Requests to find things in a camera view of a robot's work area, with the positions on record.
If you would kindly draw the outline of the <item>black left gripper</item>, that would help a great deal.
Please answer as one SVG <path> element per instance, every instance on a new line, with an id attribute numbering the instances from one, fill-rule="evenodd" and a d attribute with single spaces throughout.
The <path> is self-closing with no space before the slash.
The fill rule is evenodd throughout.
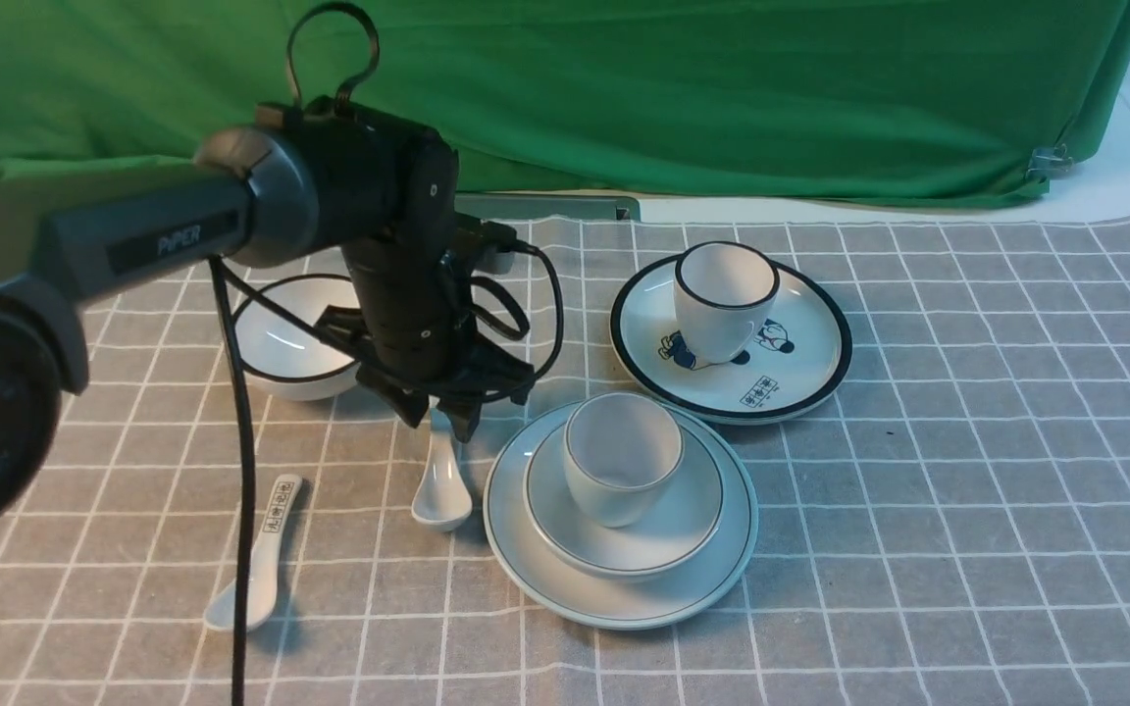
<path id="1" fill-rule="evenodd" d="M 524 339 L 529 319 L 488 274 L 461 274 L 449 245 L 457 233 L 426 238 L 385 228 L 340 246 L 359 307 L 327 310 L 318 326 L 357 354 L 357 380 L 409 428 L 420 427 L 438 398 L 454 438 L 468 443 L 484 402 L 525 406 L 534 367 L 480 334 L 479 323 Z"/>

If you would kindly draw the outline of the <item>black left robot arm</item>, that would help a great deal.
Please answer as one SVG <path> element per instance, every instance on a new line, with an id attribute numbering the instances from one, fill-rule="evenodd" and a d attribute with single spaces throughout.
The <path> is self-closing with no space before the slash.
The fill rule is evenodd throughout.
<path id="1" fill-rule="evenodd" d="M 331 307 L 320 339 L 408 426 L 436 398 L 458 441 L 483 407 L 524 406 L 538 372 L 480 332 L 525 338 L 493 256 L 530 253 L 514 228 L 457 211 L 459 157 L 431 127 L 322 98 L 264 103 L 192 164 L 0 180 L 0 515 L 43 468 L 60 398 L 88 387 L 81 314 L 210 258 L 281 267 L 336 247 L 357 307 Z"/>

